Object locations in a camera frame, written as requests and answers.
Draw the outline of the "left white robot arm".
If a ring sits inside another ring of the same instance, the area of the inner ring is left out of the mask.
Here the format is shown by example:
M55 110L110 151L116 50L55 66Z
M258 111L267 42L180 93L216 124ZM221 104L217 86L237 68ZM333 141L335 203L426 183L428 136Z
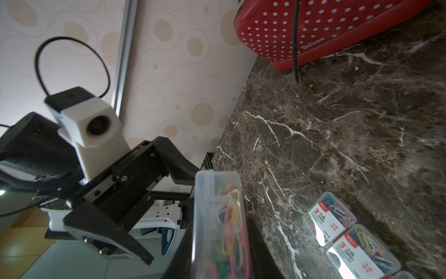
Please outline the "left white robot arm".
M1 162L35 175L23 181L1 173L1 186L34 192L39 207L63 202L66 232L101 255L134 258L149 265L153 256L131 235L143 228L185 229L193 219L194 199L187 193L155 190L164 177L192 186L197 167L165 137L143 141L85 185L74 148L57 134L58 125L29 113L1 137Z

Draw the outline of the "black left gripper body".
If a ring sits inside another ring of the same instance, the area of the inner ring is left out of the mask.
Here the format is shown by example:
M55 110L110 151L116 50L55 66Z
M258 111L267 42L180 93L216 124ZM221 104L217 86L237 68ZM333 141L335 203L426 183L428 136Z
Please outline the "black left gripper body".
M174 207L156 201L174 199L156 189L174 174L174 145L169 139L144 141L68 199L72 211L66 230L155 230L174 227Z

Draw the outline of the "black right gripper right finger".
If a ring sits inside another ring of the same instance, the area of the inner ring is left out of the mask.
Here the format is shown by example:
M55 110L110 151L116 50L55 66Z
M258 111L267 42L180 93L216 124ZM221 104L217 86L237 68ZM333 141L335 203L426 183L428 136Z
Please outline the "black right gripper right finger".
M253 219L246 220L255 279L284 279Z

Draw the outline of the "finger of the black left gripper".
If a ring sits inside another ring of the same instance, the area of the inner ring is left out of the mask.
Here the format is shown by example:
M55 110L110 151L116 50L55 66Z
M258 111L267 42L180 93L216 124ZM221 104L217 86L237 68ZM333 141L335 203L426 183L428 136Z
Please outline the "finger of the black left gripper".
M190 162L176 148L170 139L157 137L151 141L157 156L160 158L166 173L175 184L194 186L199 168Z
M108 260L133 259L151 265L154 257L127 229L88 202L73 209L63 220L63 228Z

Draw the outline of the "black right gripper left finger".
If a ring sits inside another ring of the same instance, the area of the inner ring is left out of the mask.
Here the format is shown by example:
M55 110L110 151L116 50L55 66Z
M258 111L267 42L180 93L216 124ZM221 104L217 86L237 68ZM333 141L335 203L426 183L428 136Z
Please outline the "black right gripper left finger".
M189 224L162 279L190 279L192 266L193 223Z

